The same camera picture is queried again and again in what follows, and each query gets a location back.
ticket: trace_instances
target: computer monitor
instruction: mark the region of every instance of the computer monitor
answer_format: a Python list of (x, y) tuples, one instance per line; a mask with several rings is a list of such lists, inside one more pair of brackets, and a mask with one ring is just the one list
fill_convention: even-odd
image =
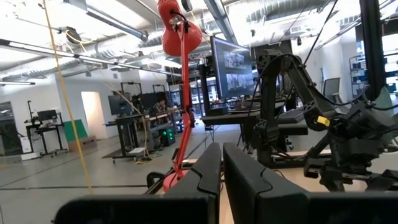
[(254, 80), (250, 50), (217, 37), (211, 37), (218, 98), (252, 95)]
[(39, 111), (39, 112), (37, 112), (37, 116), (39, 117), (40, 121), (56, 119), (57, 111), (55, 111), (55, 110)]
[(131, 105), (120, 96), (108, 96), (111, 114), (127, 114), (131, 112)]

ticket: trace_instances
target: cable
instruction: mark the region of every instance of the cable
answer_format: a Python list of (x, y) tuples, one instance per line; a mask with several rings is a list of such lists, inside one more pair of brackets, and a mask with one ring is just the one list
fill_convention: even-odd
[(46, 0), (43, 0), (43, 7), (44, 7), (44, 11), (45, 11), (45, 18), (47, 20), (47, 27), (49, 28), (49, 31), (50, 31), (51, 44), (52, 44), (52, 48), (53, 48), (53, 51), (54, 51), (55, 61), (57, 63), (57, 73), (58, 73), (58, 77), (60, 79), (62, 95), (63, 95), (63, 99), (65, 100), (65, 104), (67, 106), (68, 114), (69, 114), (69, 117), (70, 117), (70, 120), (71, 120), (71, 123), (72, 123), (73, 135), (74, 135), (74, 137), (76, 139), (76, 144), (77, 144), (77, 149), (78, 149), (79, 156), (80, 156), (81, 165), (83, 166), (83, 170), (84, 170), (84, 173), (85, 173), (85, 178), (86, 178), (88, 190), (89, 190), (90, 194), (94, 194), (94, 190), (91, 187), (91, 180), (90, 180), (90, 176), (89, 176), (88, 171), (87, 171), (86, 162), (85, 162), (85, 159), (84, 159), (84, 156), (83, 156), (83, 152), (81, 150), (81, 145), (80, 145), (79, 136), (77, 134), (77, 128), (76, 128), (75, 120), (73, 119), (72, 110), (70, 109), (70, 104), (69, 104), (68, 95), (67, 95), (67, 89), (65, 87), (65, 82), (64, 82), (63, 77), (62, 77), (61, 66), (59, 64), (59, 59), (58, 59), (57, 47), (55, 45), (54, 34), (52, 32), (52, 27), (51, 27), (50, 18), (49, 18), (49, 12), (48, 12), (47, 7), (46, 7)]
[(286, 179), (286, 177), (285, 177), (285, 175), (280, 171), (280, 170), (274, 170), (274, 172), (277, 172), (277, 173), (279, 173), (283, 178), (285, 178)]

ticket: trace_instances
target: green board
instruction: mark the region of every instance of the green board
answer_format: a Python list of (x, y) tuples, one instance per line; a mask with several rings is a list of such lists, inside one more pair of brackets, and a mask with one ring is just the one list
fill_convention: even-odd
[[(76, 128), (77, 128), (77, 135), (79, 139), (82, 138), (87, 138), (87, 132), (86, 129), (83, 125), (83, 122), (79, 120), (75, 120)], [(65, 132), (65, 137), (67, 138), (68, 142), (74, 141), (75, 140), (75, 135), (73, 133), (73, 128), (72, 128), (72, 122), (71, 121), (66, 121), (64, 122), (64, 132)]]

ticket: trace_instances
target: ceiling light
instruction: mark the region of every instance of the ceiling light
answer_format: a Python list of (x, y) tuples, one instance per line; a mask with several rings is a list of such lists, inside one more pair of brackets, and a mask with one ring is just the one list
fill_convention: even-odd
[(34, 82), (3, 82), (0, 81), (0, 85), (35, 85)]

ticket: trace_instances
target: black metal frame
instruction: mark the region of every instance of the black metal frame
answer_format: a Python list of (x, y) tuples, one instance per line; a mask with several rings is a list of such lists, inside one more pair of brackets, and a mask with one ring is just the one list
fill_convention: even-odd
[(361, 5), (366, 69), (371, 87), (369, 98), (375, 100), (386, 85), (380, 6), (378, 0), (360, 0), (359, 3)]

